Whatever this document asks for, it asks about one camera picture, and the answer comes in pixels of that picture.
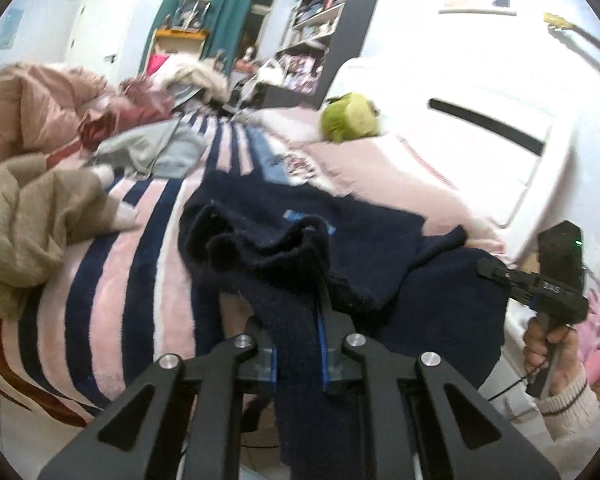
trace stuffed animal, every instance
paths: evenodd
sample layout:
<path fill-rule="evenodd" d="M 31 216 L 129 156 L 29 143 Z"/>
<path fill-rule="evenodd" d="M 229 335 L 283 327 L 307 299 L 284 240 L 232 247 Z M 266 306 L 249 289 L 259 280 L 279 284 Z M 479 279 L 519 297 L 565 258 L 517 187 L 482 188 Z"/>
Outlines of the stuffed animal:
<path fill-rule="evenodd" d="M 357 92 L 328 99 L 329 105 L 320 116 L 320 129 L 325 140 L 342 142 L 378 134 L 378 110 Z"/>

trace wire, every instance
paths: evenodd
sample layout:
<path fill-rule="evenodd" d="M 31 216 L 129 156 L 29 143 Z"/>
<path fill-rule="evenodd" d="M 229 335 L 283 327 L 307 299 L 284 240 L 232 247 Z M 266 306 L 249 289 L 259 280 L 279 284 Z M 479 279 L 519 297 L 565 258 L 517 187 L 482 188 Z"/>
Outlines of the wire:
<path fill-rule="evenodd" d="M 500 393 L 495 394 L 493 397 L 489 397 L 489 399 L 487 399 L 487 400 L 489 402 L 491 402 L 492 400 L 496 400 L 498 397 L 506 394 L 510 389 L 518 386 L 522 381 L 526 381 L 529 377 L 531 377 L 533 374 L 535 374 L 540 368 L 542 368 L 542 366 L 544 365 L 545 362 L 546 362 L 546 358 L 544 358 L 544 361 L 542 361 L 537 367 L 535 367 L 533 370 L 531 370 L 527 375 L 520 377 L 511 386 L 508 386 L 507 388 L 505 388 L 504 390 L 502 390 Z"/>
<path fill-rule="evenodd" d="M 524 412 L 519 413 L 515 416 L 512 416 L 511 418 L 507 419 L 507 422 L 516 422 L 519 418 L 522 418 L 525 415 L 528 415 L 529 413 L 539 413 L 537 408 L 527 408 Z"/>
<path fill-rule="evenodd" d="M 241 444 L 240 447 L 245 447 L 247 449 L 277 449 L 280 447 L 280 444 L 277 446 L 246 446 L 245 444 Z"/>
<path fill-rule="evenodd" d="M 562 337 L 562 339 L 560 339 L 560 343 L 564 342 L 565 339 L 567 339 L 567 336 L 569 335 L 569 332 L 571 332 L 571 330 L 575 330 L 573 326 L 571 325 L 567 325 L 567 333 Z M 489 399 L 487 399 L 489 402 L 491 402 L 492 400 L 497 399 L 498 397 L 506 394 L 510 389 L 512 389 L 513 387 L 518 386 L 518 384 L 520 384 L 522 381 L 526 381 L 529 377 L 531 377 L 533 374 L 535 374 L 540 368 L 542 368 L 542 366 L 544 366 L 544 364 L 546 363 L 546 357 L 544 358 L 544 361 L 542 361 L 537 367 L 535 367 L 533 370 L 531 370 L 527 375 L 520 377 L 515 383 L 513 383 L 511 386 L 505 388 L 504 390 L 502 390 L 500 393 L 495 394 L 493 397 L 490 397 Z"/>

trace human hand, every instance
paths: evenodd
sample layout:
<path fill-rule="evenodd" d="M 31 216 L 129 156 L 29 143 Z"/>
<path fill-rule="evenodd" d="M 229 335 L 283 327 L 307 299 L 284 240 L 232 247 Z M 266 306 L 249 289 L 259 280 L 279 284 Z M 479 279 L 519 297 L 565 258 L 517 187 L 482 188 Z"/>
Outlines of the human hand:
<path fill-rule="evenodd" d="M 526 373 L 531 373 L 536 367 L 547 368 L 549 366 L 548 362 L 544 362 L 548 353 L 547 341 L 563 343 L 560 362 L 549 387 L 549 394 L 552 396 L 563 391 L 580 373 L 578 333 L 575 330 L 561 326 L 544 336 L 538 318 L 535 317 L 529 321 L 529 326 L 522 339 L 525 342 L 523 355 Z"/>

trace window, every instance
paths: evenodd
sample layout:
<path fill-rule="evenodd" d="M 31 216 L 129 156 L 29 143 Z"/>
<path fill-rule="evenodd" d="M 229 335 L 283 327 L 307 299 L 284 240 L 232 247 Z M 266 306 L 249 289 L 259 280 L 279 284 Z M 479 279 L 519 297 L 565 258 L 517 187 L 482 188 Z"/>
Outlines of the window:
<path fill-rule="evenodd" d="M 258 39 L 261 33 L 266 29 L 267 15 L 271 12 L 274 0 L 251 0 L 251 10 L 244 20 L 242 37 L 238 44 L 236 59 L 241 59 L 247 52 L 247 48 L 252 46 L 258 51 Z"/>

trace door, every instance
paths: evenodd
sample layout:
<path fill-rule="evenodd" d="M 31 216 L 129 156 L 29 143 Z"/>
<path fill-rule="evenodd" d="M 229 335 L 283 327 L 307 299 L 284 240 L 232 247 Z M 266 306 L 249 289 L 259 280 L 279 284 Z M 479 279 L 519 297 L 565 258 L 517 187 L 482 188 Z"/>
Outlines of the door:
<path fill-rule="evenodd" d="M 83 0 L 65 61 L 117 83 L 118 63 L 137 0 Z"/>

